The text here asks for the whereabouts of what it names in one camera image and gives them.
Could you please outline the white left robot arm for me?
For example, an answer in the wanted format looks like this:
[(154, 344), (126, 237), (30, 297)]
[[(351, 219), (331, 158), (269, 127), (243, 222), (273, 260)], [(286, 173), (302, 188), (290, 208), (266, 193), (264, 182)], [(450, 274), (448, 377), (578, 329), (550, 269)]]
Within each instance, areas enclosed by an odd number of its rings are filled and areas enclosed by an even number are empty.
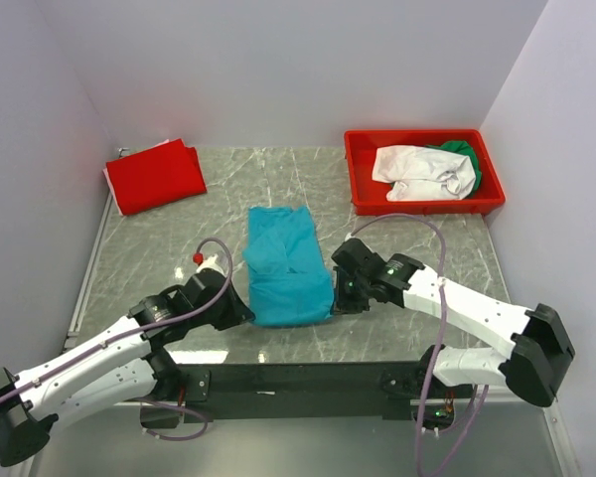
[(27, 460), (53, 433), (120, 401), (171, 397), (184, 378), (167, 345), (201, 326), (223, 331), (253, 317), (230, 280), (206, 268), (43, 365), (0, 368), (0, 466)]

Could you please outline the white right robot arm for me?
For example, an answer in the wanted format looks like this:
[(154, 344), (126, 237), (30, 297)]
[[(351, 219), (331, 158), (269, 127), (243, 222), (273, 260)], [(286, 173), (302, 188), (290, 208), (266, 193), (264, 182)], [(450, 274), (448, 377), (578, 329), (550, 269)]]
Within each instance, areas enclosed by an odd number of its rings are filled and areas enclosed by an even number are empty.
[(363, 313), (375, 300), (445, 320), (484, 342), (482, 348), (442, 345), (439, 353), (426, 353), (415, 375), (425, 395), (494, 386), (539, 407), (555, 401), (575, 350), (554, 308), (528, 309), (488, 297), (405, 254), (383, 259), (358, 238), (344, 241), (332, 260), (339, 313)]

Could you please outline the teal t-shirt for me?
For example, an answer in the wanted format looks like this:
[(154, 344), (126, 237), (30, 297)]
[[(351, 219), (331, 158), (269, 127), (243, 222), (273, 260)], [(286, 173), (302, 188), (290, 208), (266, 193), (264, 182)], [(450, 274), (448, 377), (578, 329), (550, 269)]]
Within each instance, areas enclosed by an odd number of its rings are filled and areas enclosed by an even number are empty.
[(307, 207), (251, 208), (242, 257), (255, 326), (298, 327), (331, 317), (333, 278)]

